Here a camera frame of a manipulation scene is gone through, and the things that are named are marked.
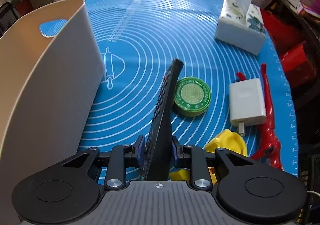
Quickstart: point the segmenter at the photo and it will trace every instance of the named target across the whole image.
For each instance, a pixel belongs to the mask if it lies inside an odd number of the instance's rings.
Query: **black circular joint cover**
[[[306,195],[298,178],[262,163],[232,167],[217,187],[217,200],[227,212],[256,224],[295,219]]]
[[[19,216],[36,224],[67,223],[89,212],[100,199],[94,180],[81,168],[52,166],[22,180],[12,204]]]

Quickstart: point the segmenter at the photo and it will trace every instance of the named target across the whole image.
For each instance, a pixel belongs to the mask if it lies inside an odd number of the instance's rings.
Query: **blue silicone baking mat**
[[[289,83],[272,41],[259,56],[214,39],[223,0],[86,0],[88,15],[105,61],[105,74],[92,105],[79,151],[91,146],[111,151],[115,145],[134,143],[148,136],[162,78],[173,58],[184,62],[180,78],[194,76],[212,91],[211,104],[203,115],[185,118],[171,114],[172,132],[181,144],[203,147],[227,128],[228,86],[241,71],[247,78],[267,74],[275,108],[276,134],[281,141],[284,170],[297,175],[296,118]],[[56,34],[63,22],[42,31]],[[244,140],[252,155],[259,145],[256,127],[247,127]],[[100,181],[106,173],[101,174]],[[127,180],[137,169],[127,169]]]

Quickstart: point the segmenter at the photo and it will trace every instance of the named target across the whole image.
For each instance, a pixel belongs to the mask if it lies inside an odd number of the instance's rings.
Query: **white cable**
[[[320,193],[314,192],[314,191],[307,191],[308,193],[313,193],[315,195],[318,195],[320,197]]]

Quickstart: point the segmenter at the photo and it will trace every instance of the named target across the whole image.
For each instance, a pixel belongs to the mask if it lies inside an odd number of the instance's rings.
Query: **gray ribbed panel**
[[[132,181],[124,190],[108,192],[93,212],[70,225],[245,224],[223,212],[208,192],[192,190],[185,181],[160,183],[158,188],[159,182]]]

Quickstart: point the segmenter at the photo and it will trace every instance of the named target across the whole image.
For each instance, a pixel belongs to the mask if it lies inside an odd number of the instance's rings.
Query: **beige storage bin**
[[[54,37],[39,26],[67,20]],[[14,186],[76,153],[104,64],[85,0],[19,19],[0,39],[0,224],[18,224]]]

